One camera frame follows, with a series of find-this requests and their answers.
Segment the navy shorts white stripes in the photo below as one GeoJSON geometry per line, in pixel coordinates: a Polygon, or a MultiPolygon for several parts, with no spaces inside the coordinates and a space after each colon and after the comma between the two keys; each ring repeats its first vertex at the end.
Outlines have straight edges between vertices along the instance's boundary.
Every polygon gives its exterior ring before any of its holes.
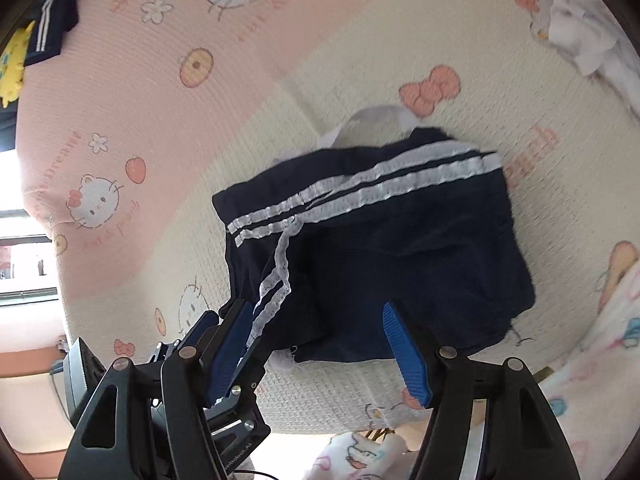
{"type": "Polygon", "coordinates": [[[389,359],[386,304],[473,354],[536,300],[501,157],[439,128],[287,159],[213,206],[231,295],[253,306],[250,338],[280,370],[389,359]]]}

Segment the white and dark clothes pile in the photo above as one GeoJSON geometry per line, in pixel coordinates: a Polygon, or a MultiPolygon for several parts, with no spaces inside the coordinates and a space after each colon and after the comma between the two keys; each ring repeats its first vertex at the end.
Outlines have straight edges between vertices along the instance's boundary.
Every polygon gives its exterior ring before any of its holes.
{"type": "Polygon", "coordinates": [[[603,78],[639,113],[639,55],[602,0],[536,0],[530,31],[585,77],[603,78]]]}

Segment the pink cream Hello Kitty blanket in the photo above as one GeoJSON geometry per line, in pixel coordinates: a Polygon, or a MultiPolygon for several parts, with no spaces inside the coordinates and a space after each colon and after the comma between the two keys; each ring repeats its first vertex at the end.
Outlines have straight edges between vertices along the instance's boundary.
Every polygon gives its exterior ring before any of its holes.
{"type": "Polygon", "coordinates": [[[536,304],[488,361],[558,366],[639,247],[639,113],[530,31],[536,0],[77,0],[28,66],[17,154],[70,339],[142,359],[229,296],[215,193],[399,136],[405,108],[498,152],[536,304]]]}

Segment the yellow plush toy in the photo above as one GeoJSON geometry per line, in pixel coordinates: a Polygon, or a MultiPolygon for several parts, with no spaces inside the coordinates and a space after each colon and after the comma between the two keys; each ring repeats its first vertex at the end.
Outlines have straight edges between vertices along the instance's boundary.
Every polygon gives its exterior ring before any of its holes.
{"type": "Polygon", "coordinates": [[[21,95],[30,37],[35,27],[31,21],[26,27],[17,29],[1,55],[0,96],[1,105],[7,108],[21,95]]]}

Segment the navy striped garment on sofa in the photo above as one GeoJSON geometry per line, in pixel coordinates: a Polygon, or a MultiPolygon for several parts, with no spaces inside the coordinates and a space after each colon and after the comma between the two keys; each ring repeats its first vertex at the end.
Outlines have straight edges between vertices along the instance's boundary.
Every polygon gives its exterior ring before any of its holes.
{"type": "Polygon", "coordinates": [[[63,40],[79,22],[77,0],[38,0],[29,13],[35,21],[25,65],[35,65],[61,54],[63,40]]]}

